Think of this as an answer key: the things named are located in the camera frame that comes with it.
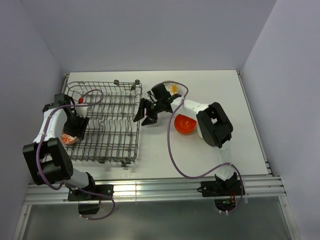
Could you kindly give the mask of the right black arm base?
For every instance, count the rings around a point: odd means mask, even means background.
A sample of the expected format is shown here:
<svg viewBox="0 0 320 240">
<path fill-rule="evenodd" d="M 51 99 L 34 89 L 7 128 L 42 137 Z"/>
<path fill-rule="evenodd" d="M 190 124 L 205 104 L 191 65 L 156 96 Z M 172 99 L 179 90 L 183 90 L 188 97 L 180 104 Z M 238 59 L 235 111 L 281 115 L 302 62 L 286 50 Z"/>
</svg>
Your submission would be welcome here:
<svg viewBox="0 0 320 240">
<path fill-rule="evenodd" d="M 197 192 L 202 194 L 202 197 L 225 197 L 214 200 L 214 204 L 219 211 L 231 211 L 237 206 L 236 197 L 245 195 L 245 189 L 240 180 L 226 180 L 216 178 L 212 181 L 201 181 Z"/>
</svg>

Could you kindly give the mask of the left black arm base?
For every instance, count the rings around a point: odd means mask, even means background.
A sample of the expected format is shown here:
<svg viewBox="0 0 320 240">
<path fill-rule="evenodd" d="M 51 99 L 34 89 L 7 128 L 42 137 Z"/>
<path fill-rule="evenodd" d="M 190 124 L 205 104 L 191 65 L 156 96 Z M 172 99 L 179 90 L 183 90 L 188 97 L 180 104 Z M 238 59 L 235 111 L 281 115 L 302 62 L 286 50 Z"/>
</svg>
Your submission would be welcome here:
<svg viewBox="0 0 320 240">
<path fill-rule="evenodd" d="M 95 186 L 95 193 L 113 197 L 114 186 L 112 184 L 100 184 Z M 67 200 L 78 202 L 78 213 L 85 216 L 94 216 L 100 210 L 101 201 L 108 200 L 105 196 L 87 194 L 79 190 L 70 189 Z"/>
</svg>

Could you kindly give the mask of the white bowl yellow flower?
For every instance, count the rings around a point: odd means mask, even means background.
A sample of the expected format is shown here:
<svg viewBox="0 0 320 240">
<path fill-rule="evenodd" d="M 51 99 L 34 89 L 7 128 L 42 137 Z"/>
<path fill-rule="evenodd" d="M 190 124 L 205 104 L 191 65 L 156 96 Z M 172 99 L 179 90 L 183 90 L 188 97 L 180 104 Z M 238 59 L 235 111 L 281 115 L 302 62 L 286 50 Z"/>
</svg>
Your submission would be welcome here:
<svg viewBox="0 0 320 240">
<path fill-rule="evenodd" d="M 171 80 L 163 82 L 165 89 L 173 96 L 180 93 L 180 84 Z"/>
</svg>

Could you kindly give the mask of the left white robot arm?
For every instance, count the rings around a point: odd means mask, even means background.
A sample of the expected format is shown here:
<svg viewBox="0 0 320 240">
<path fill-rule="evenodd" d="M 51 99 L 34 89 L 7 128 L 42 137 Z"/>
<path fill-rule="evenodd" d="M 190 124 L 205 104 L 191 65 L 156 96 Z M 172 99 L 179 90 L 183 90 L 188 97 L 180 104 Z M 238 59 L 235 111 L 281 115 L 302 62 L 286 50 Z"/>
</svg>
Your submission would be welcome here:
<svg viewBox="0 0 320 240">
<path fill-rule="evenodd" d="M 89 124 L 87 117 L 91 103 L 79 102 L 64 93 L 56 94 L 54 102 L 43 107 L 43 123 L 31 144 L 23 147 L 22 153 L 34 183 L 47 185 L 53 190 L 62 186 L 79 190 L 86 200 L 96 197 L 98 188 L 88 172 L 73 167 L 62 140 L 66 134 L 77 140 L 83 140 Z"/>
</svg>

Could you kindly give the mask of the orange floral pattern bowl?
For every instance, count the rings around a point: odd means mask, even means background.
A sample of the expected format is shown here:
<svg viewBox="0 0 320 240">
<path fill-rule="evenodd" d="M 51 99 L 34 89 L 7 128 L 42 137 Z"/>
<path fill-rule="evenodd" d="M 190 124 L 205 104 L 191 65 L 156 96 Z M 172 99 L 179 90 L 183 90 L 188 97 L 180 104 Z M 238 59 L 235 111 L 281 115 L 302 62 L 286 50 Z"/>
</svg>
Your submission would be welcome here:
<svg viewBox="0 0 320 240">
<path fill-rule="evenodd" d="M 61 137 L 60 137 L 60 141 L 63 145 L 74 145 L 75 143 L 78 142 L 78 138 L 76 136 L 71 136 L 69 134 L 66 133 L 62 133 Z"/>
</svg>

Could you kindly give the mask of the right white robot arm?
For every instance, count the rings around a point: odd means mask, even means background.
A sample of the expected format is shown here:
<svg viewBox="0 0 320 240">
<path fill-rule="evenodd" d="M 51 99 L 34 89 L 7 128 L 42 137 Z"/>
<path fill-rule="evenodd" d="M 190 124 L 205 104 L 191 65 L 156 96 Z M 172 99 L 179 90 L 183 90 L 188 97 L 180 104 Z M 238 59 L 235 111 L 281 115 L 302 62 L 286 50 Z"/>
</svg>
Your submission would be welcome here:
<svg viewBox="0 0 320 240">
<path fill-rule="evenodd" d="M 142 121 L 142 126 L 153 125 L 157 123 L 159 113 L 167 112 L 171 116 L 181 115 L 195 121 L 199 137 L 217 151 L 218 165 L 214 168 L 215 186 L 212 190 L 227 195 L 233 190 L 238 179 L 230 152 L 233 125 L 218 102 L 206 104 L 189 100 L 186 94 L 181 95 L 179 90 L 169 89 L 177 85 L 178 82 L 174 81 L 155 85 L 148 92 L 149 98 L 140 100 L 133 120 Z"/>
</svg>

